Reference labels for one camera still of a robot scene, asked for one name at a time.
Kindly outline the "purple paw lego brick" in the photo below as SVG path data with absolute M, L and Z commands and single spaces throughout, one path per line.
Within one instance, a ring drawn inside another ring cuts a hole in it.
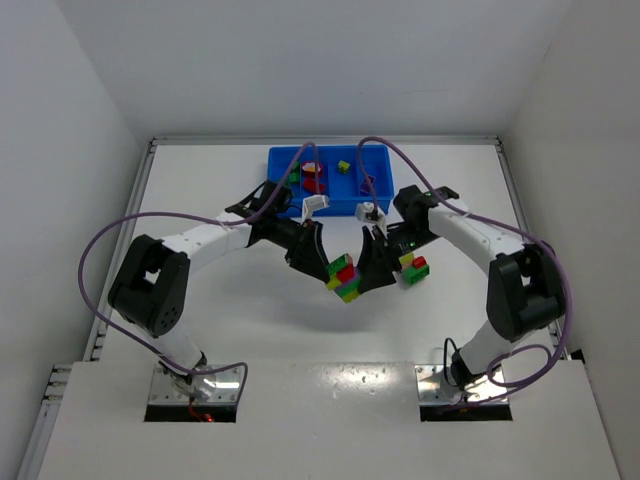
M 376 177 L 367 175 L 362 179 L 359 186 L 359 194 L 362 196 L 371 196 L 372 188 L 375 186 Z

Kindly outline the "lime lego brick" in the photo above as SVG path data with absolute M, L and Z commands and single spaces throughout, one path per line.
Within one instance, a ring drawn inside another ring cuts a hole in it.
M 343 175 L 346 175 L 349 172 L 350 167 L 351 167 L 351 164 L 344 160 L 339 161 L 337 164 L 338 172 Z

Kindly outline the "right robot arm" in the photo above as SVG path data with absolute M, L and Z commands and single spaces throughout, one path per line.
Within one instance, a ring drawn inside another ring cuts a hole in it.
M 459 195 L 443 186 L 423 192 L 411 185 L 393 200 L 402 220 L 381 230 L 363 227 L 358 259 L 361 294 L 395 283 L 401 257 L 444 239 L 487 278 L 487 319 L 452 356 L 446 370 L 458 388 L 495 369 L 529 334 L 566 312 L 561 273 L 548 246 L 527 242 L 508 226 L 471 213 Z

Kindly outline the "red curved lego brick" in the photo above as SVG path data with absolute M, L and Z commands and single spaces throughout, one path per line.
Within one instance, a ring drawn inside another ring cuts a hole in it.
M 323 194 L 326 190 L 326 186 L 321 182 L 316 182 L 311 178 L 306 178 L 302 182 L 302 189 L 309 194 Z

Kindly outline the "large lego block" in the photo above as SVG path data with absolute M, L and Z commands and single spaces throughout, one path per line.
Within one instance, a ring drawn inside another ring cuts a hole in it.
M 350 254 L 345 253 L 327 266 L 329 281 L 326 288 L 334 292 L 345 304 L 360 296 L 358 287 L 361 281 L 359 270 Z

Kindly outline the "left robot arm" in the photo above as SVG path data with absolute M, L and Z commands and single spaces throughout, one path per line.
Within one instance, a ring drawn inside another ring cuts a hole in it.
M 322 224 L 312 219 L 314 212 L 329 206 L 329 198 L 307 197 L 302 220 L 296 222 L 283 216 L 292 198 L 288 188 L 277 190 L 274 182 L 266 181 L 258 189 L 259 193 L 227 207 L 212 224 L 160 239 L 136 237 L 109 291 L 112 309 L 151 340 L 164 372 L 183 386 L 192 385 L 194 373 L 207 367 L 205 354 L 178 328 L 191 273 L 266 240 L 285 250 L 289 267 L 329 281 Z

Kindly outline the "red flower lego brick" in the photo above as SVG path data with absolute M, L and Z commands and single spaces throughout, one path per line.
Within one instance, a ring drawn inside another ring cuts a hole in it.
M 316 164 L 314 161 L 307 161 L 300 166 L 301 174 L 305 177 L 314 177 L 323 175 L 324 167 L 321 162 Z

